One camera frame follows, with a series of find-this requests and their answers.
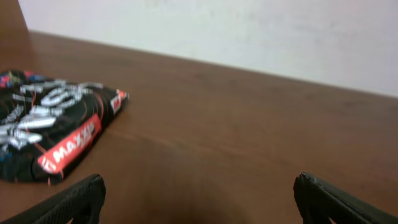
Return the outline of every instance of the brown table surface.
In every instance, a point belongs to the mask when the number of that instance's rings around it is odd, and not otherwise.
[[[107,188],[100,223],[300,223],[300,171],[398,215],[396,99],[30,36],[40,72],[131,100],[61,184],[1,181],[0,220],[93,173]]]

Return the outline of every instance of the white wall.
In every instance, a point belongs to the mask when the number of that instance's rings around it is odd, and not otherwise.
[[[397,0],[19,0],[30,30],[398,96]]]

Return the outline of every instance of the red label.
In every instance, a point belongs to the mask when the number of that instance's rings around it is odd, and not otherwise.
[[[122,105],[122,100],[129,97],[127,93],[121,90],[116,90],[116,93],[117,95],[111,100],[111,106],[114,114],[116,114],[116,112],[118,112],[118,110],[120,109]]]
[[[52,174],[59,173],[92,142],[100,130],[101,121],[98,115],[94,114],[78,129],[41,155],[37,162],[45,171]]]

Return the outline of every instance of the package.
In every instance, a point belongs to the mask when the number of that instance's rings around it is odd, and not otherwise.
[[[0,179],[63,180],[83,160],[129,95],[28,71],[0,73]]]

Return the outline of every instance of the black plastic object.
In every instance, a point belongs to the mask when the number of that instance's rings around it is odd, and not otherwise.
[[[304,224],[398,223],[398,218],[302,172],[294,183],[294,199]]]
[[[128,98],[128,93],[100,83],[0,72],[0,179],[61,182]]]
[[[93,174],[2,224],[65,224],[71,219],[73,224],[98,223],[104,200],[104,180]]]

